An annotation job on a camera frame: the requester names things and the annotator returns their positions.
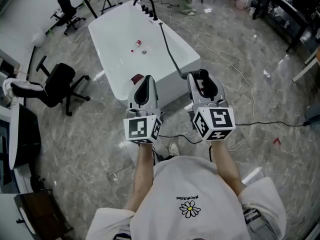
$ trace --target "white wall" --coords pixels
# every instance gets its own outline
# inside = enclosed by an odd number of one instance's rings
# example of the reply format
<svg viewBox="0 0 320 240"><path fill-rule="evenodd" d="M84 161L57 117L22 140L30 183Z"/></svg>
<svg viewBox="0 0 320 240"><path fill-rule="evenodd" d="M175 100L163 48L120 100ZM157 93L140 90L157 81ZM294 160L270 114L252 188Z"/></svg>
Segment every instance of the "white wall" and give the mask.
<svg viewBox="0 0 320 240"><path fill-rule="evenodd" d="M73 6L81 2L71 0ZM20 63L26 72L33 50L33 35L37 28L46 32L55 24L50 16L57 8L57 0L10 0L0 15L0 57L13 65Z"/></svg>
<svg viewBox="0 0 320 240"><path fill-rule="evenodd" d="M22 219L14 197L17 194L0 194L0 239L1 240L33 240L24 223L17 224Z"/></svg>

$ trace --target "black faucet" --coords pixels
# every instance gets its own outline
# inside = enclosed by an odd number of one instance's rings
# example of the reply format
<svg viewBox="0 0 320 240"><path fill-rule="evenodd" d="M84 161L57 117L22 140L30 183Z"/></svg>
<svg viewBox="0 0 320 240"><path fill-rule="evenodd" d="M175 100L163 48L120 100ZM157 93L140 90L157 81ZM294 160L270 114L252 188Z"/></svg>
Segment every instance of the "black faucet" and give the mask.
<svg viewBox="0 0 320 240"><path fill-rule="evenodd" d="M138 1L138 0L134 0L134 2L133 2L133 5L134 5L134 6L136 5L137 1ZM151 5L152 5L153 20L154 20L154 21L157 21L157 20L158 20L158 17L157 17L157 14L156 14L156 9L155 9L154 1L152 1L152 0L149 0L149 1L150 1Z"/></svg>

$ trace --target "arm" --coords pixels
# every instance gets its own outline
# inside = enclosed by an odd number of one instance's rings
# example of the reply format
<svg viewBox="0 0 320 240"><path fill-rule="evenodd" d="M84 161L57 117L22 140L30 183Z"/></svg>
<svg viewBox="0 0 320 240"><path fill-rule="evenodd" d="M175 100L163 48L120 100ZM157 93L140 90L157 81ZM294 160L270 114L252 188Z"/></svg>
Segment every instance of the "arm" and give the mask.
<svg viewBox="0 0 320 240"><path fill-rule="evenodd" d="M238 196L246 185L242 183L239 169L232 159L223 140L211 141L218 174Z"/></svg>
<svg viewBox="0 0 320 240"><path fill-rule="evenodd" d="M138 158L133 178L133 195L124 209L136 212L154 182L154 161L152 144L139 146Z"/></svg>

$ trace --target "floor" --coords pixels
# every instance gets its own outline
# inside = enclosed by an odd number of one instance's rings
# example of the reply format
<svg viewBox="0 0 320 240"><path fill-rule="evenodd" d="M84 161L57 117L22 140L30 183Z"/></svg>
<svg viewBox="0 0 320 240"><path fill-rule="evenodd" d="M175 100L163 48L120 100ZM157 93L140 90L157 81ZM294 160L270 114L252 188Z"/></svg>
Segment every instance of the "floor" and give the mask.
<svg viewBox="0 0 320 240"><path fill-rule="evenodd" d="M129 0L111 0L112 3ZM177 3L177 0L162 0ZM103 0L94 6L101 9ZM176 31L201 56L201 66L223 85L226 99L234 109L236 122L251 123L253 99L241 74L228 62L207 50L199 40L170 22L171 10L156 3L158 17ZM319 102L313 68L295 84L292 78L304 67L296 53L286 54L288 44L263 19L252 20L247 11L237 10L234 0L193 1L195 16L181 15L172 8L171 20L190 30L211 50L218 52L241 71L250 83L255 101L254 120L262 122L304 122L307 106ZM74 227L74 239L85 239L96 209L121 208L130 197L137 146L125 140L123 118L126 107L112 94L102 72L88 24L94 20L86 7L78 11L86 17L79 29L63 35L56 27L35 55L30 80L45 83L45 75L36 72L38 61L51 71L63 62L91 80L77 92L90 96L89 102L71 101L72 117L65 115L65 101L54 108L37 99L28 99L27 107L38 116L42 150L37 172L46 178L66 219ZM163 108L162 135L184 134L193 141L200 139L192 130L185 111L187 95ZM310 127L287 127L282 124L239 126L227 141L239 165L241 176L249 182L271 177L287 212L287 239L299 240L320 215L320 130ZM281 145L273 144L279 138ZM171 141L178 142L186 156L209 159L208 144L188 143L184 138L162 138L155 144L157 152L168 155Z"/></svg>

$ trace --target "white t-shirt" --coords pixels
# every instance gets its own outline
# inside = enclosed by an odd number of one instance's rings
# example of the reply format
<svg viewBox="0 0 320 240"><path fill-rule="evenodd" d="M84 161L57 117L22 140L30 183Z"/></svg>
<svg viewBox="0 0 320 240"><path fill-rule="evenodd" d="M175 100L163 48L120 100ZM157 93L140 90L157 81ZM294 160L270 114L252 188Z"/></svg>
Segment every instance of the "white t-shirt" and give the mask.
<svg viewBox="0 0 320 240"><path fill-rule="evenodd" d="M112 240L119 233L133 240L248 240L243 207L266 214L278 238L284 237L286 213L270 178L237 197L213 163L178 156L154 167L153 185L136 213L98 209L86 240Z"/></svg>

